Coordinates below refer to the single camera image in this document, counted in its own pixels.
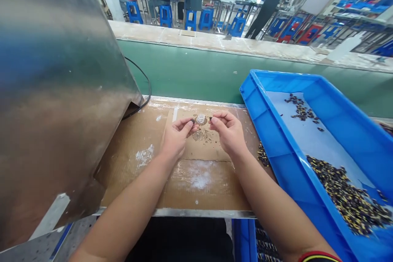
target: forearm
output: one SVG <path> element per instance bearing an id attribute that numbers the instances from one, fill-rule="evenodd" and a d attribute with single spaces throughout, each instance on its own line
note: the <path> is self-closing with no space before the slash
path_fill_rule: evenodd
<path id="1" fill-rule="evenodd" d="M 104 211 L 78 251 L 103 261 L 123 261 L 145 230 L 175 161 L 163 154 L 154 158 Z"/>
<path id="2" fill-rule="evenodd" d="M 318 250 L 336 255 L 306 214 L 247 150 L 231 156 L 244 193 L 285 261 Z"/>

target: blue plastic tray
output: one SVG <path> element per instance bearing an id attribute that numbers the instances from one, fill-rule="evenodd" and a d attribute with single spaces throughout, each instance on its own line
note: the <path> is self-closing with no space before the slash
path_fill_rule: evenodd
<path id="1" fill-rule="evenodd" d="M 233 247 L 236 262 L 257 262 L 254 219 L 232 219 Z"/>
<path id="2" fill-rule="evenodd" d="M 393 200 L 393 138 L 318 75 L 251 70 L 240 92 L 280 186 L 303 209 L 340 258 L 393 261 L 393 226 L 373 228 L 374 235 L 370 237 L 352 233 L 269 93 L 302 93 L 328 131 L 325 133 L 333 135 L 359 173 L 375 186 L 360 188 L 366 188 L 376 199 L 376 189 L 381 190 L 390 200 L 389 205 Z"/>

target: hand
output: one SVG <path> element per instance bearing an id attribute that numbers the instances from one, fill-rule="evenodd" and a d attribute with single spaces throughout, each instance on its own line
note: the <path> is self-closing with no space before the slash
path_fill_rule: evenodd
<path id="1" fill-rule="evenodd" d="M 220 111 L 209 121 L 210 130 L 220 135 L 223 150 L 230 156 L 238 156 L 248 151 L 240 121 L 228 111 Z"/>
<path id="2" fill-rule="evenodd" d="M 199 128 L 199 125 L 191 120 L 192 117 L 177 120 L 165 129 L 162 153 L 173 156 L 176 160 L 182 156 L 185 149 L 185 140 Z"/>

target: black cable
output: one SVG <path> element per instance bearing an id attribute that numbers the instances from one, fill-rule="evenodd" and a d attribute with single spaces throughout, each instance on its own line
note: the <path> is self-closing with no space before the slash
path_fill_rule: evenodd
<path id="1" fill-rule="evenodd" d="M 147 98 L 147 100 L 146 100 L 140 107 L 138 107 L 136 110 L 134 110 L 133 112 L 129 113 L 128 115 L 124 116 L 124 117 L 122 118 L 122 120 L 125 120 L 125 119 L 131 117 L 133 114 L 139 112 L 139 111 L 149 102 L 149 100 L 150 100 L 150 98 L 151 98 L 151 84 L 150 84 L 149 78 L 146 76 L 146 74 L 142 71 L 142 69 L 141 69 L 136 63 L 134 63 L 132 60 L 130 60 L 130 59 L 129 59 L 128 57 L 126 57 L 126 56 L 125 56 L 124 58 L 125 58 L 126 60 L 128 60 L 129 62 L 131 62 L 134 66 L 136 66 L 136 67 L 141 71 L 141 73 L 146 77 L 147 82 L 149 83 L 149 97 Z"/>

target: stainless steel machine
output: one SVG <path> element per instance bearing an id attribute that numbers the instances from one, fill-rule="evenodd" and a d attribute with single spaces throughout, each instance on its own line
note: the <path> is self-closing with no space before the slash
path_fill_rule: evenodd
<path id="1" fill-rule="evenodd" d="M 97 0 L 0 0 L 0 251 L 94 213 L 143 97 Z"/>

